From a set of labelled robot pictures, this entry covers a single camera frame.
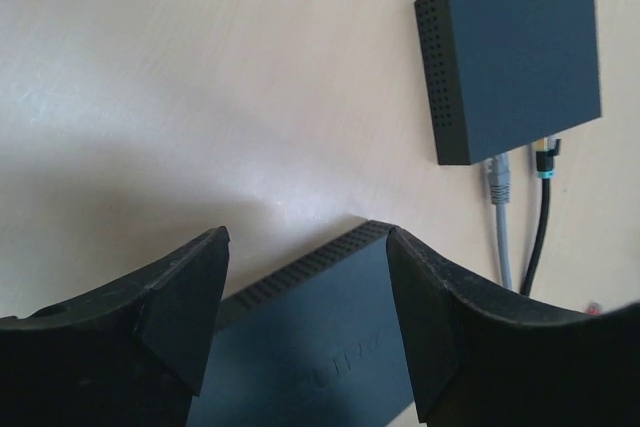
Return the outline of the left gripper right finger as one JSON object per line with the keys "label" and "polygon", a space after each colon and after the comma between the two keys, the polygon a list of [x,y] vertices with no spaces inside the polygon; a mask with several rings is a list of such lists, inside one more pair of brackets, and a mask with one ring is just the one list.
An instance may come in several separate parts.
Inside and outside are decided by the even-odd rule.
{"label": "left gripper right finger", "polygon": [[639,307],[589,315],[505,289],[401,228],[386,243],[427,426],[635,426]]}

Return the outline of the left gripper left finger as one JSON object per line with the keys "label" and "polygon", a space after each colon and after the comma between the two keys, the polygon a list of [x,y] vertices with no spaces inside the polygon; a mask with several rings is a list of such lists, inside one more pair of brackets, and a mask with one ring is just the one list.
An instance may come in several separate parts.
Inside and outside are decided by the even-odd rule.
{"label": "left gripper left finger", "polygon": [[82,295],[1,321],[5,426],[182,426],[229,264],[225,227]]}

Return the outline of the black box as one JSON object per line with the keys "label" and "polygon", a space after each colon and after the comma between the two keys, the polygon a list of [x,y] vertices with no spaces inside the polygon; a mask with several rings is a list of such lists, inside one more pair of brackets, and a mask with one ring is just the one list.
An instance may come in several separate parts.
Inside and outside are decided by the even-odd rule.
{"label": "black box", "polygon": [[386,256],[367,221],[220,304],[191,426],[385,426],[413,393]]}

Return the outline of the black network switch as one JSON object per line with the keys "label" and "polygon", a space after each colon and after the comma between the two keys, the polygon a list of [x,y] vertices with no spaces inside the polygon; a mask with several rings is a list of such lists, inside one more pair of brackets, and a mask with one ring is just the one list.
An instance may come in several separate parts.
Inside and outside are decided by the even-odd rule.
{"label": "black network switch", "polygon": [[601,117],[596,0],[416,0],[414,12],[439,164]]}

